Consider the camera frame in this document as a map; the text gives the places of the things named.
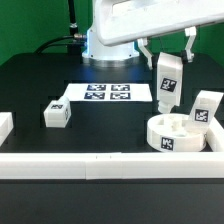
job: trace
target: white cylindrical holder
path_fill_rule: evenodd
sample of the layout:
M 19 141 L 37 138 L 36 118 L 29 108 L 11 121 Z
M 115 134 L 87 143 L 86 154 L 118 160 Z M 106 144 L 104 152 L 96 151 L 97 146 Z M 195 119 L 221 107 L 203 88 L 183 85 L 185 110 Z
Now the white cylindrical holder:
M 162 114 L 147 123 L 147 141 L 161 152 L 199 152 L 205 145 L 205 136 L 188 132 L 185 125 L 188 115 Z

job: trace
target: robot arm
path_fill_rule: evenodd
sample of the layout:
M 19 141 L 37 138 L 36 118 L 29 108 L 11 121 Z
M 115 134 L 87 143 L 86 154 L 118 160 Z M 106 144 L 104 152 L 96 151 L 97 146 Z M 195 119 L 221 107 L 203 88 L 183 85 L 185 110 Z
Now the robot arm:
M 96 0 L 103 45 L 113 46 L 224 21 L 223 0 Z

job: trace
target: white cube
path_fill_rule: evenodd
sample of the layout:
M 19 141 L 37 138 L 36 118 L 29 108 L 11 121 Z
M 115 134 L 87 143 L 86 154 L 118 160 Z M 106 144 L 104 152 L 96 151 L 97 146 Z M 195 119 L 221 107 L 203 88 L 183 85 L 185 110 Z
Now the white cube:
M 64 128 L 71 117 L 70 102 L 62 96 L 59 100 L 53 100 L 44 111 L 46 127 Z

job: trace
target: black table surface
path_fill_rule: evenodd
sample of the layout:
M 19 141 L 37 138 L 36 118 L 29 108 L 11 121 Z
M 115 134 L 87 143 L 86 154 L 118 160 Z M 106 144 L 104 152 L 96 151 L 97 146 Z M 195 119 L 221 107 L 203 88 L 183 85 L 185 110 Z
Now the black table surface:
M 66 54 L 20 54 L 0 67 L 0 111 L 13 112 L 14 130 L 0 152 L 154 152 L 147 121 L 158 113 L 156 71 L 146 63 L 125 68 L 86 66 Z M 66 128 L 46 128 L 43 112 L 69 83 L 148 83 L 153 102 L 71 102 Z M 224 70 L 206 55 L 185 65 L 180 107 L 189 114 L 200 90 L 224 91 Z M 216 114 L 222 120 L 223 107 Z
M 146 124 L 153 102 L 72 102 L 65 129 L 46 128 L 43 111 L 68 83 L 148 83 L 156 71 L 83 65 L 66 54 L 20 54 L 0 67 L 0 111 L 13 112 L 14 130 L 1 153 L 155 152 Z M 224 69 L 207 55 L 184 66 L 180 107 L 189 114 L 200 90 L 224 92 Z M 216 118 L 223 125 L 221 103 Z M 0 223 L 224 223 L 223 179 L 1 180 Z

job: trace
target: white rectangular block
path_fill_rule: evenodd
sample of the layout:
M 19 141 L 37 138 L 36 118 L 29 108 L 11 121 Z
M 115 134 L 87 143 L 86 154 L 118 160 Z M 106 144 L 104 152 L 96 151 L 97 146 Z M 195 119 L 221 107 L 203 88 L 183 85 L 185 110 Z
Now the white rectangular block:
M 157 65 L 157 100 L 163 106 L 161 113 L 170 113 L 171 108 L 180 105 L 183 64 L 180 57 L 160 53 Z
M 0 113 L 0 146 L 13 129 L 12 113 Z
M 102 156 L 95 153 L 3 153 L 0 156 L 0 179 L 155 178 L 224 178 L 224 153 L 186 152 L 184 156 L 175 152 Z
M 201 90 L 192 107 L 186 130 L 206 134 L 222 97 L 223 93 Z
M 209 125 L 206 140 L 214 152 L 224 152 L 224 129 L 214 117 Z

